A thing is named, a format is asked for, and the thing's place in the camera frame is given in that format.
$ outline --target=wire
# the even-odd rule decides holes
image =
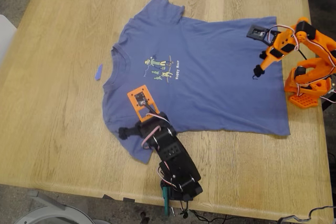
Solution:
[[[304,59],[306,60],[307,59],[307,57],[303,54],[303,52],[301,52],[301,50],[299,49],[298,50],[299,52],[300,52],[300,54],[302,55],[302,57],[304,57]]]
[[[296,46],[294,47],[294,50],[295,51],[298,51],[299,49],[300,49],[300,44],[299,44],[299,41],[298,41],[298,38],[295,36],[295,31],[294,31],[294,29],[293,28],[291,28],[290,26],[285,26],[285,25],[275,25],[275,26],[272,26],[269,30],[268,30],[268,36],[267,36],[267,39],[268,39],[268,42],[269,43],[271,43],[271,41],[270,41],[270,33],[271,33],[271,30],[272,30],[272,28],[274,28],[274,27],[283,27],[283,28],[287,28],[287,29],[290,29],[291,31],[292,31],[292,33],[293,33],[293,38],[294,38],[294,40],[295,40],[295,43],[296,43]]]
[[[290,220],[290,219],[295,219],[298,222],[307,222],[311,220],[311,214],[315,211],[315,210],[322,210],[324,208],[336,208],[336,206],[324,206],[324,207],[317,207],[317,208],[313,208],[310,210],[309,214],[308,214],[308,219],[300,219],[295,215],[291,215],[291,216],[287,216],[287,217],[282,217],[278,220],[277,224],[281,224],[283,221],[286,220]]]
[[[330,63],[333,65],[334,68],[336,67],[335,62],[334,62],[333,59],[332,59],[332,56],[330,55],[330,53],[329,53],[324,47],[322,47],[322,46],[321,46],[320,44],[318,44],[317,42],[311,41],[310,39],[308,39],[308,37],[306,37],[306,40],[307,40],[309,43],[314,44],[314,45],[320,47],[321,49],[323,49],[323,50],[328,54],[328,58],[329,58],[329,60],[330,60]]]
[[[165,181],[168,185],[171,185],[171,186],[173,186],[173,187],[176,187],[173,183],[170,183],[170,182],[168,182],[167,180],[165,180],[161,175],[160,175],[160,173],[159,173],[159,169],[160,169],[160,167],[158,167],[157,168],[157,173],[158,173],[158,176],[163,180],[163,181]]]
[[[167,164],[167,162],[166,162],[166,161],[164,161],[164,163],[166,164],[166,166],[167,166],[168,170],[170,170],[170,169],[169,169],[169,166],[168,166],[168,164]]]
[[[153,114],[153,113],[147,113],[146,115],[151,115],[151,116],[154,116],[154,117],[156,117],[156,118],[160,118],[160,119],[165,120],[167,123],[170,124],[170,122],[169,122],[166,118],[163,118],[162,116],[155,115],[155,114]]]
[[[201,215],[199,215],[195,210],[189,210],[190,212],[192,212],[195,216],[196,216],[196,218],[198,219],[198,220],[200,220],[200,221],[206,221],[207,223],[211,223],[211,222],[213,222],[213,221],[215,221],[215,220],[223,220],[223,222],[222,222],[222,224],[224,224],[225,223],[225,221],[227,221],[227,220],[232,220],[232,219],[242,219],[243,217],[227,217],[227,215],[225,215],[225,217],[223,218],[223,217],[217,217],[217,218],[214,218],[214,219],[212,219],[212,220],[208,220],[207,218],[205,218],[204,216],[201,216]]]
[[[151,133],[148,134],[148,136],[142,141],[141,143],[141,147],[144,148],[144,149],[148,149],[149,147],[143,147],[143,145],[147,142],[147,140],[152,136],[154,135],[154,133],[157,131],[157,130],[161,130],[161,127],[158,125],[157,127],[155,127]]]
[[[333,102],[333,101],[329,100],[328,98],[325,98],[325,97],[321,97],[321,98],[327,100],[328,102],[336,103],[336,102]]]

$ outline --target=shirt sleeve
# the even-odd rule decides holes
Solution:
[[[184,13],[184,6],[169,3],[168,0],[151,0],[134,19],[145,22],[176,24]]]

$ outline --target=black bracket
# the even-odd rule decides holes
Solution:
[[[272,41],[270,43],[266,40],[266,36],[268,35],[268,33],[271,33],[273,35]],[[246,37],[254,39],[254,40],[259,40],[263,42],[264,44],[266,44],[267,46],[271,46],[273,45],[279,33],[281,32],[276,31],[276,30],[269,31],[268,28],[257,26],[257,25],[251,25]]]

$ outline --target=teal component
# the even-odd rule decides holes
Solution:
[[[169,193],[170,187],[162,187],[162,197],[164,199],[164,215],[169,216]]]

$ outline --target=white wire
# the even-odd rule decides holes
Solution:
[[[165,181],[168,185],[171,185],[171,186],[176,187],[173,183],[168,182],[167,180],[165,180],[165,179],[160,175],[160,173],[159,173],[159,169],[157,169],[156,172],[157,172],[158,176],[159,176],[163,181]]]
[[[320,47],[322,50],[324,50],[324,51],[328,54],[328,58],[329,58],[329,60],[330,60],[330,63],[333,65],[334,68],[336,67],[335,62],[332,60],[332,58],[331,58],[331,56],[330,56],[330,53],[329,53],[324,47],[322,47],[322,46],[321,46],[320,44],[318,44],[318,43],[315,43],[314,41],[311,41],[310,39],[308,39],[308,37],[306,38],[306,40],[307,40],[309,43],[312,43],[312,44],[314,44],[314,45]]]
[[[269,30],[268,30],[268,36],[267,36],[267,39],[268,39],[268,42],[271,43],[270,41],[270,34],[271,34],[271,30],[272,28],[274,27],[283,27],[283,28],[287,28],[287,29],[290,29],[293,33],[293,38],[295,39],[295,43],[296,43],[296,46],[294,47],[294,50],[295,51],[298,51],[300,49],[300,44],[299,44],[299,41],[298,41],[298,38],[295,36],[295,31],[293,28],[291,28],[290,26],[285,26],[285,25],[275,25],[275,26],[272,26]]]
[[[314,81],[310,81],[310,82],[307,82],[307,83],[304,83],[304,84],[298,84],[298,83],[296,83],[296,84],[299,85],[299,86],[306,86],[306,85],[309,85],[309,84],[311,84],[311,83],[313,83],[313,82],[323,80],[324,78],[326,78],[326,77],[328,77],[329,75],[331,75],[332,72],[334,71],[334,69],[335,69],[335,67],[332,67],[330,73],[329,73],[327,76],[322,77],[322,78],[320,78],[320,79],[317,79],[317,80],[314,80]]]
[[[170,122],[169,122],[166,118],[163,118],[162,116],[155,115],[155,114],[153,114],[153,113],[147,113],[146,115],[152,115],[152,116],[154,116],[154,117],[156,117],[156,118],[160,118],[160,119],[162,119],[162,120],[165,120],[167,123],[170,124]]]
[[[267,36],[268,42],[271,43],[271,41],[270,41],[270,32],[271,32],[272,28],[274,28],[274,27],[278,27],[278,26],[279,26],[279,27],[283,27],[283,28],[288,28],[288,29],[290,29],[290,30],[292,31],[292,33],[293,33],[292,36],[293,36],[293,38],[295,39],[295,42],[296,42],[296,46],[295,46],[294,50],[295,50],[295,51],[298,51],[298,50],[300,49],[300,44],[299,44],[298,38],[297,38],[296,35],[295,35],[295,31],[294,31],[294,29],[291,28],[290,26],[285,26],[285,25],[275,25],[275,26],[272,26],[272,27],[268,30],[268,36]],[[324,78],[326,78],[326,77],[328,77],[329,75],[331,75],[332,72],[334,71],[335,67],[336,67],[335,62],[333,61],[333,59],[332,59],[330,53],[329,53],[324,47],[322,47],[322,46],[321,46],[320,44],[318,44],[318,43],[315,43],[314,41],[311,41],[308,37],[306,37],[306,40],[307,40],[309,43],[314,44],[314,45],[320,47],[322,50],[324,50],[324,51],[328,54],[328,58],[329,58],[330,63],[332,64],[333,67],[332,67],[330,73],[329,73],[327,76],[325,76],[325,77],[322,77],[322,78],[317,79],[317,80],[314,80],[314,81],[310,81],[310,82],[305,83],[305,84],[298,84],[298,83],[296,83],[296,85],[297,85],[297,87],[298,87],[298,91],[297,91],[297,96],[298,96],[298,97],[300,96],[300,86],[306,86],[306,85],[309,85],[309,84],[311,84],[311,83],[313,83],[313,82],[323,80]]]
[[[322,99],[325,99],[325,100],[327,100],[327,101],[329,101],[329,102],[331,102],[331,103],[336,103],[336,102],[333,102],[333,101],[331,101],[331,100],[329,100],[328,98],[325,98],[325,97],[321,97]]]

